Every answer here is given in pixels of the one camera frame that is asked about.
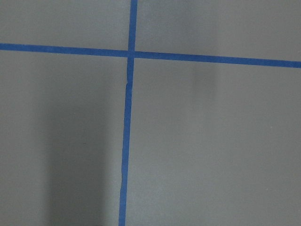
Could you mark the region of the brown paper table cover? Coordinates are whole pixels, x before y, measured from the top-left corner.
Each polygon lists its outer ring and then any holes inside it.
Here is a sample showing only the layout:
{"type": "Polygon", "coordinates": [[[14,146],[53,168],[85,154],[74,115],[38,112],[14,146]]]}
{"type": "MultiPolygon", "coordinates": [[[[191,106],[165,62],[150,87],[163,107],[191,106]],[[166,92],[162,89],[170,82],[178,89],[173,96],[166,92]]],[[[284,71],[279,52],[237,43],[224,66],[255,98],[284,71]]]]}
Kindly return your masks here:
{"type": "Polygon", "coordinates": [[[3,226],[298,226],[298,0],[3,0],[3,226]]]}

